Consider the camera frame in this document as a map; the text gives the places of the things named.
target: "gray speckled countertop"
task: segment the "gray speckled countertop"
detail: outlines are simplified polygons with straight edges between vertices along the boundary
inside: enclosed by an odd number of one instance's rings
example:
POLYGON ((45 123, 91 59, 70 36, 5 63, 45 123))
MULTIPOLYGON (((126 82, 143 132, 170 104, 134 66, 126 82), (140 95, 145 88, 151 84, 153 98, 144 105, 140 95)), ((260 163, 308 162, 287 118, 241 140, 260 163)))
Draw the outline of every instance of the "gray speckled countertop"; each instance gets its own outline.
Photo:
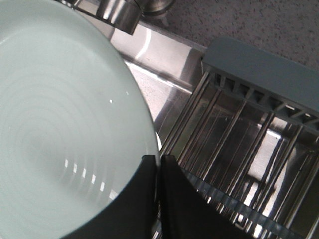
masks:
POLYGON ((203 46, 231 36, 319 70, 318 0, 176 0, 166 18, 148 22, 203 46))

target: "faucet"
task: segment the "faucet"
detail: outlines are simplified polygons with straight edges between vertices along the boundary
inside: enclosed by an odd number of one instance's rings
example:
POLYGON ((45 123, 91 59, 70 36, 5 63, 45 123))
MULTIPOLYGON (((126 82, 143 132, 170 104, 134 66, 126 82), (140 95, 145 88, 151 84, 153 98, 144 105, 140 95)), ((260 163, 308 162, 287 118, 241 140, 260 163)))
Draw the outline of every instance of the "faucet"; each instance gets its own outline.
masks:
MULTIPOLYGON (((77 8, 81 0, 58 0, 77 8)), ((142 15, 157 16, 165 13, 175 0, 101 0, 94 17, 128 34, 133 34, 142 15)))

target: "dish rack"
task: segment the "dish rack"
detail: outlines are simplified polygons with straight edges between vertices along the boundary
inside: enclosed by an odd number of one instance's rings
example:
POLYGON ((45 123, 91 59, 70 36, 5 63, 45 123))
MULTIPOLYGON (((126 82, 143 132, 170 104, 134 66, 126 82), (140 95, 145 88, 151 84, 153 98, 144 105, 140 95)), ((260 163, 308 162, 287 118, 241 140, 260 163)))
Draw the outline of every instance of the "dish rack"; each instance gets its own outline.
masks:
MULTIPOLYGON (((100 28, 94 2, 87 16, 100 28)), ((206 49, 144 22, 108 38, 149 104, 160 154, 176 157, 208 204, 258 239, 319 237, 318 72, 232 38, 206 49)))

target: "stainless steel surface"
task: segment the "stainless steel surface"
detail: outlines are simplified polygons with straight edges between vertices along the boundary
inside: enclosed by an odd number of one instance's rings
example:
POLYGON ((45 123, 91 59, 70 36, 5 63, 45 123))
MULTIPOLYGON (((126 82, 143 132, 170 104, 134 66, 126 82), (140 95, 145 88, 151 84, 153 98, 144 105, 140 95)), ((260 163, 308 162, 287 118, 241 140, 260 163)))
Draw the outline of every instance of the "stainless steel surface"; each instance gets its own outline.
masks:
POLYGON ((159 15, 166 12, 175 0, 149 0, 143 8, 143 13, 147 15, 159 15))
POLYGON ((136 3, 144 10, 145 6, 150 2, 150 0, 135 0, 136 3))
POLYGON ((142 10, 135 0, 102 0, 96 15, 112 26, 133 34, 142 10))
MULTIPOLYGON (((216 89, 210 79, 226 79, 202 73, 205 48, 143 22, 133 35, 111 32, 104 34, 149 105, 162 153, 175 155, 181 167, 270 220, 304 238, 318 236, 319 205, 312 199, 318 198, 316 135, 216 89)), ((256 238, 274 236, 243 214, 226 207, 222 214, 256 238)))

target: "stainless steel sink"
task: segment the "stainless steel sink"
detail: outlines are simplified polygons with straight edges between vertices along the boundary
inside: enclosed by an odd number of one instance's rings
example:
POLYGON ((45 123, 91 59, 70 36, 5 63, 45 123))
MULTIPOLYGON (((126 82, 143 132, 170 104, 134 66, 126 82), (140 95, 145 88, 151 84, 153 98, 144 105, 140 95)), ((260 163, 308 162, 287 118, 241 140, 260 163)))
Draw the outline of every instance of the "stainless steel sink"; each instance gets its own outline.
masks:
MULTIPOLYGON (((97 10, 94 1, 81 4, 97 10)), ((216 87, 212 77, 218 76, 202 68, 204 47, 143 22, 128 35, 85 17, 110 39, 134 75, 162 154, 173 154, 195 177, 303 238, 319 237, 316 133, 216 87)), ((254 237, 279 238, 197 189, 254 237)))

